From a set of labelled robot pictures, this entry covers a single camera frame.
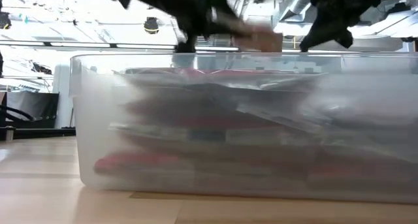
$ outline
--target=table surface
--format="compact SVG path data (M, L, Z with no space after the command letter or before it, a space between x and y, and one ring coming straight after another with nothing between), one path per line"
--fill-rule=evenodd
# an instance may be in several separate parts
M418 223L412 205L97 191L80 181L73 137L0 143L0 201L7 224Z

